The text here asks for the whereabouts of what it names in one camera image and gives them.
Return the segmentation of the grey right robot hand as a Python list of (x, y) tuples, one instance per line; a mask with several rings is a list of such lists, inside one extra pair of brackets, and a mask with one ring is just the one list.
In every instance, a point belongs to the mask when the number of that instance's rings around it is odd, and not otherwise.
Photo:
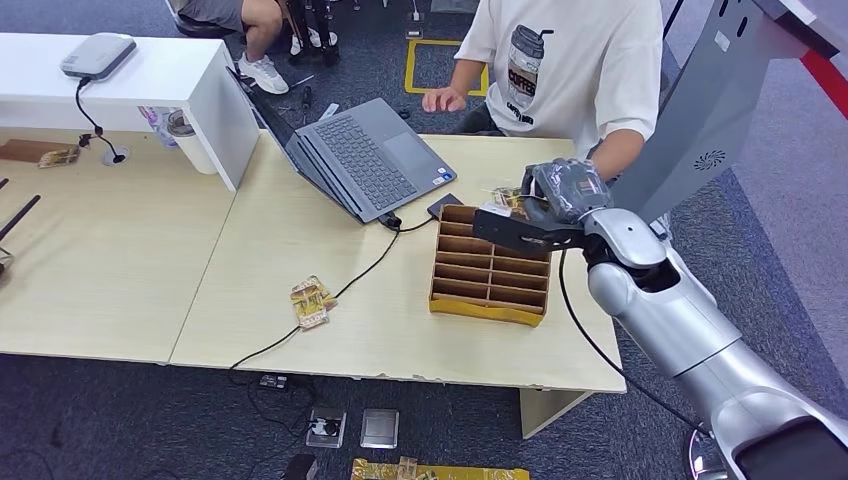
[(573, 158), (526, 166), (521, 198), (529, 220), (564, 225), (578, 225), (589, 213), (613, 204), (594, 164)]

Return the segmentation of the person's right hand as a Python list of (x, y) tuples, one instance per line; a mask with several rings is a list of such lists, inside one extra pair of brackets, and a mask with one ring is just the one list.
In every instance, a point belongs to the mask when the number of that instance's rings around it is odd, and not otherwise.
[(424, 94), (421, 102), (425, 112), (457, 112), (466, 107), (466, 93), (451, 86), (433, 89)]

